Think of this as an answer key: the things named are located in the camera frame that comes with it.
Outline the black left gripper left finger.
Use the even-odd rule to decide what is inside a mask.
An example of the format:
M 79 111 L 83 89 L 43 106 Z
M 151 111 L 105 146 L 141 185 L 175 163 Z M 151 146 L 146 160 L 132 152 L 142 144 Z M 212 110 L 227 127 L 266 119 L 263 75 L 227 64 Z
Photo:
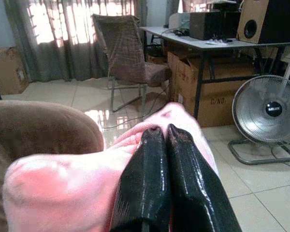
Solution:
M 144 131 L 117 188 L 110 232 L 169 232 L 171 187 L 160 128 Z

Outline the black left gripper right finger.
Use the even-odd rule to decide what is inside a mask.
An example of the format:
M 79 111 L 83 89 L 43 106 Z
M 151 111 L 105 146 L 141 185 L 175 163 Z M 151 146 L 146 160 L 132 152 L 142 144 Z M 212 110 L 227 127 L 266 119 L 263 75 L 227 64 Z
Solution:
M 242 232 L 224 187 L 192 135 L 167 129 L 167 157 L 173 199 L 173 232 Z

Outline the pink pillow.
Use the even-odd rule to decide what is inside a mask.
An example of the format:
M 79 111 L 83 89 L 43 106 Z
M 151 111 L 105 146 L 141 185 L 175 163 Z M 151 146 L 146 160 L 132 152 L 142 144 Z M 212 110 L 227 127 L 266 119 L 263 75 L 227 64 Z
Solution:
M 110 148 L 83 155 L 31 155 L 5 175 L 3 205 L 8 232 L 107 232 L 119 178 L 143 132 L 169 124 L 191 133 L 214 171 L 213 153 L 201 128 L 182 105 L 169 103 L 123 133 Z

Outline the silver floor fan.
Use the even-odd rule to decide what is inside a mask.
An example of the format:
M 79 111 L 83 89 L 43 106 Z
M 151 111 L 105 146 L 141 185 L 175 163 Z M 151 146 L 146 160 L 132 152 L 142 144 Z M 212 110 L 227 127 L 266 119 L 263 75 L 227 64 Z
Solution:
M 232 117 L 244 136 L 232 140 L 228 148 L 233 156 L 246 165 L 290 162 L 290 80 L 278 75 L 256 76 L 236 92 L 232 101 Z M 278 146 L 289 155 L 272 159 L 248 160 L 239 155 L 235 145 L 249 142 L 270 149 Z

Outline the brown sofa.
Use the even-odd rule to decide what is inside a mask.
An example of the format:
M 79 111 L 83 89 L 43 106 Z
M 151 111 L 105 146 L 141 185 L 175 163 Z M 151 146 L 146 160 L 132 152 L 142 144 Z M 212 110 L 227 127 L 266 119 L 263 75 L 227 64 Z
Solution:
M 81 111 L 49 102 L 0 100 L 0 232 L 8 231 L 2 186 L 13 161 L 33 154 L 86 154 L 103 149 L 99 126 Z

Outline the large cardboard box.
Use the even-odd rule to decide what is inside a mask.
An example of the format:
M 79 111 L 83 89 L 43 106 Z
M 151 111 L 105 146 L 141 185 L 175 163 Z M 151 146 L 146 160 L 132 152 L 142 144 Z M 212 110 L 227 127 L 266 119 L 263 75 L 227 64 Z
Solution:
M 216 79 L 251 76 L 254 66 L 250 61 L 233 58 L 214 58 Z M 178 59 L 174 65 L 175 90 L 173 99 L 194 115 L 199 58 Z M 233 124 L 232 101 L 244 81 L 204 84 L 201 87 L 197 121 L 201 127 Z

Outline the tall cardboard box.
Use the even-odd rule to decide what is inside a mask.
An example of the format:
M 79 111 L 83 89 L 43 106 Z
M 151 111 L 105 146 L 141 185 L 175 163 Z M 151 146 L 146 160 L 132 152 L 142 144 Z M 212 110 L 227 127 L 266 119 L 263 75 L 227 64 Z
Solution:
M 168 51 L 167 61 L 171 70 L 171 77 L 169 79 L 169 100 L 175 102 L 176 100 L 176 67 L 185 53 L 181 51 Z

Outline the brown fabric metal chair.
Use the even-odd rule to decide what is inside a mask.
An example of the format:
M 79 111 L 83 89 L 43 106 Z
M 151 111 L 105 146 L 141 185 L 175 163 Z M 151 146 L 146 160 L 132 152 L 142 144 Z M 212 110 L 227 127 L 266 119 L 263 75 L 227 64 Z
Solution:
M 108 75 L 112 78 L 111 104 L 112 112 L 124 108 L 134 101 L 141 100 L 145 107 L 146 88 L 158 85 L 171 77 L 171 69 L 167 65 L 145 61 L 143 44 L 139 34 L 139 19 L 133 15 L 108 16 L 93 14 L 97 39 L 108 59 Z M 137 98 L 114 108 L 115 81 L 137 88 Z

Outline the white papers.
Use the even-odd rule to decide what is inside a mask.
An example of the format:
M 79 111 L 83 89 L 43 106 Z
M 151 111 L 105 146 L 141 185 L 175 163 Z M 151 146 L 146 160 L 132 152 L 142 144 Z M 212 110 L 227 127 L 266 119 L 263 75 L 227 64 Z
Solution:
M 227 46 L 230 43 L 232 43 L 231 39 L 210 39 L 206 41 L 206 44 L 215 46 Z

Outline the grey sheer window curtain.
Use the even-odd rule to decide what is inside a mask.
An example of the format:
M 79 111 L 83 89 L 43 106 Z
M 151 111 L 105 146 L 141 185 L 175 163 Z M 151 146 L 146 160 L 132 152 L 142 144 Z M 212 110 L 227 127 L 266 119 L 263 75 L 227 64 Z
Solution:
M 105 77 L 93 15 L 134 15 L 145 24 L 147 0 L 3 0 L 16 47 L 32 82 Z

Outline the grey work table black legs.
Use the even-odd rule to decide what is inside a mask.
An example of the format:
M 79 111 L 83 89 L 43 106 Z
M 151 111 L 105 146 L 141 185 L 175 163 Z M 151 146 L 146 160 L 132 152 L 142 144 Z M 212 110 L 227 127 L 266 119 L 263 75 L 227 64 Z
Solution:
M 194 117 L 198 118 L 199 114 L 199 104 L 200 104 L 200 97 L 201 97 L 201 89 L 202 85 L 205 84 L 211 84 L 211 83 L 222 83 L 222 82 L 228 82 L 228 81 L 242 81 L 242 80 L 249 80 L 253 75 L 251 76 L 237 76 L 237 77 L 227 77 L 222 79 L 216 79 L 212 77 L 209 80 L 203 79 L 203 71 L 206 61 L 211 60 L 211 53 L 214 51 L 221 51 L 221 50 L 240 50 L 241 48 L 253 48 L 256 52 L 257 58 L 260 62 L 260 65 L 262 65 L 262 54 L 260 51 L 260 48 L 262 47 L 275 47 L 277 48 L 276 57 L 274 59 L 275 64 L 275 70 L 274 73 L 277 72 L 280 59 L 285 51 L 285 48 L 290 46 L 290 42 L 288 43 L 261 43 L 261 44 L 255 44 L 255 43 L 248 43 L 243 41 L 238 41 L 236 39 L 232 39 L 232 42 L 228 43 L 227 45 L 210 45 L 207 44 L 207 41 L 202 41 L 198 39 L 191 38 L 189 36 L 183 36 L 179 37 L 176 36 L 174 33 L 168 33 L 167 30 L 163 27 L 140 27 L 142 31 L 144 31 L 144 47 L 147 46 L 147 33 L 150 33 L 152 35 L 159 36 L 163 39 L 173 41 L 178 44 L 182 44 L 184 46 L 196 49 L 200 51 L 200 63 L 199 63 L 199 70 L 197 75 L 197 87 L 196 87 L 196 99 L 194 104 Z

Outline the black box speaker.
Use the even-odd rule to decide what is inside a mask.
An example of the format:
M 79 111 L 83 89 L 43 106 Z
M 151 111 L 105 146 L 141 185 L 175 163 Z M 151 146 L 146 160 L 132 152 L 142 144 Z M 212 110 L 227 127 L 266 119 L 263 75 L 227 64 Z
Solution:
M 236 37 L 240 12 L 190 13 L 189 36 L 198 40 L 233 39 Z

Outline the grey white printer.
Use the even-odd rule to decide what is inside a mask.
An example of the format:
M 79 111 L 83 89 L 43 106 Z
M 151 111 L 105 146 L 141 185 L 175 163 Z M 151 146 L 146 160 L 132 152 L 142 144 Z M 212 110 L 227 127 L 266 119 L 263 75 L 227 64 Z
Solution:
M 169 29 L 189 29 L 190 13 L 175 13 L 169 17 Z

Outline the taped cardboard box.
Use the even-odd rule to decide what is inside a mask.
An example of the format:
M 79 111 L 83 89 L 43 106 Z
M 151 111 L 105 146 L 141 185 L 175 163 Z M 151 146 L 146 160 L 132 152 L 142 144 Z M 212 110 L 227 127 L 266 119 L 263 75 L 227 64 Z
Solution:
M 0 94 L 21 94 L 29 79 L 16 47 L 0 47 Z

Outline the wooden speaker with black cone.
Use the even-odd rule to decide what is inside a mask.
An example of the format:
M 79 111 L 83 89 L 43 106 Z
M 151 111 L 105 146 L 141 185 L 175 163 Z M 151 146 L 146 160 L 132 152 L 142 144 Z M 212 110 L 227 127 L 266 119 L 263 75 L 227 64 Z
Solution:
M 290 0 L 244 0 L 237 38 L 254 44 L 290 42 Z

